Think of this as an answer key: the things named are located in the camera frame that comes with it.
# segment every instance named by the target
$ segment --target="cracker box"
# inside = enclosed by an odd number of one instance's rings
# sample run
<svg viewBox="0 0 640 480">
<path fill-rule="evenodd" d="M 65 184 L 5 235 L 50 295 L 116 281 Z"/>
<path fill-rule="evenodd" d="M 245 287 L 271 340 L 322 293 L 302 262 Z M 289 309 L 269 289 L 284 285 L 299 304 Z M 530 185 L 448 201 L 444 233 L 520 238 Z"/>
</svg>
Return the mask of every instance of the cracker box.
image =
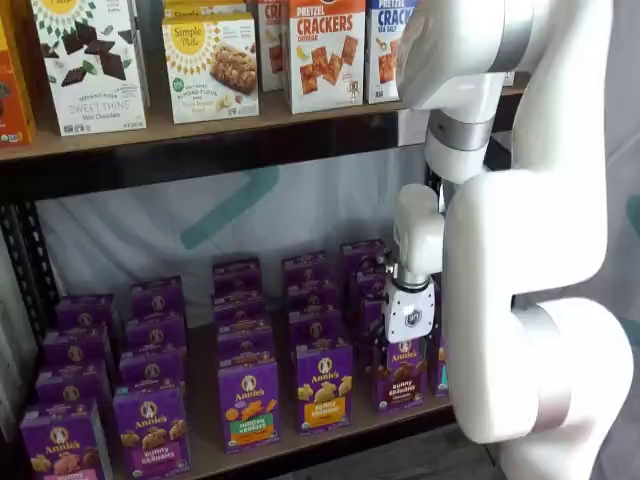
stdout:
<svg viewBox="0 0 640 480">
<path fill-rule="evenodd" d="M 183 355 L 187 351 L 184 318 L 176 313 L 149 315 L 142 320 L 134 318 L 127 322 L 125 332 L 129 348 L 153 344 L 172 345 Z"/>
<path fill-rule="evenodd" d="M 175 123 L 258 115 L 258 65 L 249 13 L 162 22 Z"/>
<path fill-rule="evenodd" d="M 37 480 L 113 478 L 93 400 L 29 407 L 20 432 Z"/>
<path fill-rule="evenodd" d="M 0 5 L 0 147 L 28 145 L 35 133 L 31 102 L 18 54 L 11 4 Z"/>
<path fill-rule="evenodd" d="M 115 363 L 104 325 L 50 330 L 42 342 L 42 349 L 48 365 L 102 360 L 109 375 L 115 378 Z"/>
<path fill-rule="evenodd" d="M 120 357 L 120 378 L 124 383 L 169 378 L 176 384 L 183 384 L 181 351 L 171 344 L 150 344 L 127 350 Z"/>
<path fill-rule="evenodd" d="M 113 409 L 129 478 L 164 478 L 191 470 L 179 385 L 157 379 L 119 387 Z"/>
<path fill-rule="evenodd" d="M 61 135 L 146 127 L 129 0 L 32 0 Z"/>
<path fill-rule="evenodd" d="M 368 0 L 366 99 L 398 100 L 396 56 L 400 38 L 418 0 Z"/>
<path fill-rule="evenodd" d="M 175 312 L 184 316 L 180 276 L 131 285 L 131 314 L 144 318 L 154 313 Z"/>
<path fill-rule="evenodd" d="M 289 0 L 282 17 L 291 111 L 362 104 L 365 0 Z"/>
<path fill-rule="evenodd" d="M 282 261 L 282 274 L 286 285 L 324 280 L 329 277 L 329 260 L 324 250 L 285 258 Z"/>
<path fill-rule="evenodd" d="M 297 343 L 295 370 L 301 435 L 351 423 L 353 350 L 344 336 Z"/>
<path fill-rule="evenodd" d="M 262 290 L 262 273 L 257 258 L 213 266 L 213 293 L 223 297 L 238 290 Z"/>
<path fill-rule="evenodd" d="M 74 402 L 93 398 L 100 407 L 111 405 L 111 387 L 101 360 L 40 369 L 36 380 L 42 403 Z"/>
<path fill-rule="evenodd" d="M 218 390 L 227 453 L 280 439 L 278 366 L 273 340 L 260 336 L 250 343 L 243 346 L 224 342 L 218 348 Z"/>
</svg>

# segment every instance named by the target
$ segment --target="sweet thins box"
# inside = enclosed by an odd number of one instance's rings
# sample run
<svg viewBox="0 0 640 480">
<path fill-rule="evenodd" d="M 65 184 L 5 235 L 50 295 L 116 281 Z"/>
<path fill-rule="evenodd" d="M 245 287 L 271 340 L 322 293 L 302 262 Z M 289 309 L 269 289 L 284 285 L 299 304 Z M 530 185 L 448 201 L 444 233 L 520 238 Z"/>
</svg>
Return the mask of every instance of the sweet thins box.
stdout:
<svg viewBox="0 0 640 480">
<path fill-rule="evenodd" d="M 61 135 L 146 127 L 129 0 L 32 0 Z"/>
<path fill-rule="evenodd" d="M 38 480 L 113 478 L 95 401 L 27 408 L 20 432 Z"/>
<path fill-rule="evenodd" d="M 227 453 L 279 440 L 278 366 L 270 336 L 219 343 L 218 387 Z"/>
<path fill-rule="evenodd" d="M 119 387 L 113 409 L 130 478 L 164 478 L 191 470 L 179 385 L 159 379 Z"/>
<path fill-rule="evenodd" d="M 36 392 L 42 403 L 93 398 L 100 407 L 111 405 L 111 387 L 103 361 L 44 367 L 36 380 Z"/>
<path fill-rule="evenodd" d="M 120 378 L 124 383 L 169 378 L 184 383 L 184 361 L 181 351 L 172 344 L 149 344 L 122 353 Z"/>
<path fill-rule="evenodd" d="M 368 0 L 366 99 L 398 100 L 396 56 L 404 27 L 418 0 Z"/>
<path fill-rule="evenodd" d="M 344 336 L 297 342 L 295 370 L 301 435 L 351 423 L 353 350 Z"/>
<path fill-rule="evenodd" d="M 365 0 L 290 0 L 282 25 L 293 113 L 362 104 Z"/>
<path fill-rule="evenodd" d="M 155 313 L 174 312 L 184 316 L 184 294 L 180 276 L 131 285 L 131 313 L 145 318 Z"/>
</svg>

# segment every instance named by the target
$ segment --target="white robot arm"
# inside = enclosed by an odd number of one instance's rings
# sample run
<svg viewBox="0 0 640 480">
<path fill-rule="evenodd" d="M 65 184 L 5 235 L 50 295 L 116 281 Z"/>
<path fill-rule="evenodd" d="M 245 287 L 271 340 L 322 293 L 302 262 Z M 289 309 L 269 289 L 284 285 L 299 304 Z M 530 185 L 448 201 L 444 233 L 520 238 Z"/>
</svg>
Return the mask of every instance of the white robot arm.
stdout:
<svg viewBox="0 0 640 480">
<path fill-rule="evenodd" d="M 611 0 L 423 0 L 398 53 L 403 102 L 435 110 L 427 162 L 458 187 L 444 228 L 428 187 L 400 194 L 387 336 L 430 329 L 400 319 L 428 308 L 421 292 L 442 267 L 456 418 L 472 440 L 503 442 L 511 480 L 587 480 L 631 384 L 631 348 L 604 307 L 573 298 L 511 310 L 512 295 L 584 281 L 604 260 L 612 9 Z M 500 72 L 510 70 L 532 74 L 513 168 L 482 173 Z"/>
</svg>

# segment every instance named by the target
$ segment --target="pretzel crackers box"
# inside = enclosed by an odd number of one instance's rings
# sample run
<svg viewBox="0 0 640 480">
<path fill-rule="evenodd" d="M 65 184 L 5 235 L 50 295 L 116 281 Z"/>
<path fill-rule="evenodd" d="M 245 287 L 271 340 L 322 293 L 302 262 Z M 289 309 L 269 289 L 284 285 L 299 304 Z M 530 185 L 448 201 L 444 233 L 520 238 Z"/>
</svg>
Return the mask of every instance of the pretzel crackers box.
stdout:
<svg viewBox="0 0 640 480">
<path fill-rule="evenodd" d="M 191 470 L 179 385 L 165 378 L 119 387 L 113 409 L 129 478 L 164 478 Z"/>
<path fill-rule="evenodd" d="M 362 104 L 365 0 L 289 0 L 282 25 L 293 113 Z"/>
<path fill-rule="evenodd" d="M 405 25 L 418 0 L 368 0 L 366 98 L 369 103 L 398 100 L 396 56 Z"/>
<path fill-rule="evenodd" d="M 34 479 L 113 478 L 95 401 L 29 407 L 20 431 Z"/>
<path fill-rule="evenodd" d="M 227 453 L 279 440 L 278 366 L 270 335 L 219 343 L 218 386 Z"/>
<path fill-rule="evenodd" d="M 162 32 L 175 123 L 258 115 L 251 14 L 165 18 Z"/>
</svg>

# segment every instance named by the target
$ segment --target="snack box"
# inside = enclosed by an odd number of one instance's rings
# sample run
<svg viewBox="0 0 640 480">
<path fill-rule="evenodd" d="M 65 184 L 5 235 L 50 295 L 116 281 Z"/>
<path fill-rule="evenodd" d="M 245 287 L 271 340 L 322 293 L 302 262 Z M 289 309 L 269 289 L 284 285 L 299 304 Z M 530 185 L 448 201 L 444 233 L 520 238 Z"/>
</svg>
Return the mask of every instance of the snack box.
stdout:
<svg viewBox="0 0 640 480">
<path fill-rule="evenodd" d="M 184 356 L 187 352 L 187 332 L 184 317 L 177 313 L 157 313 L 143 319 L 131 319 L 125 329 L 129 348 L 148 344 L 172 345 Z"/>
<path fill-rule="evenodd" d="M 266 312 L 259 290 L 240 290 L 224 297 L 213 297 L 213 320 L 217 325 L 238 322 Z"/>
<path fill-rule="evenodd" d="M 133 317 L 144 318 L 162 312 L 185 315 L 182 280 L 179 275 L 131 285 Z"/>
<path fill-rule="evenodd" d="M 365 98 L 368 103 L 398 100 L 396 57 L 402 32 L 418 0 L 368 0 Z"/>
<path fill-rule="evenodd" d="M 111 405 L 111 386 L 101 360 L 43 367 L 36 379 L 36 392 L 41 403 L 93 398 L 100 407 Z"/>
<path fill-rule="evenodd" d="M 33 478 L 113 478 L 94 400 L 27 407 L 20 424 Z"/>
<path fill-rule="evenodd" d="M 343 335 L 295 346 L 296 424 L 301 435 L 351 423 L 353 350 Z"/>
<path fill-rule="evenodd" d="M 249 343 L 227 341 L 218 346 L 218 391 L 227 453 L 280 439 L 278 365 L 273 340 L 262 335 Z"/>
<path fill-rule="evenodd" d="M 282 12 L 292 113 L 362 104 L 365 0 L 289 0 Z"/>
<path fill-rule="evenodd" d="M 50 330 L 42 342 L 48 365 L 67 365 L 103 360 L 111 378 L 116 378 L 115 363 L 104 325 Z"/>
<path fill-rule="evenodd" d="M 164 478 L 191 470 L 178 384 L 165 378 L 119 387 L 113 409 L 129 478 Z"/>
<path fill-rule="evenodd" d="M 324 280 L 329 277 L 329 260 L 324 250 L 285 258 L 282 261 L 282 274 L 285 285 Z"/>
<path fill-rule="evenodd" d="M 130 0 L 31 1 L 60 134 L 146 127 Z"/>
<path fill-rule="evenodd" d="M 29 145 L 35 121 L 18 50 L 20 25 L 14 25 L 11 3 L 0 4 L 0 147 Z"/>
<path fill-rule="evenodd" d="M 213 293 L 223 297 L 238 290 L 262 290 L 262 273 L 257 258 L 214 265 Z"/>
<path fill-rule="evenodd" d="M 120 378 L 124 383 L 169 378 L 183 385 L 184 359 L 172 344 L 149 344 L 127 350 L 120 357 Z"/>
<path fill-rule="evenodd" d="M 174 123 L 258 115 L 251 14 L 165 17 L 162 32 Z"/>
</svg>

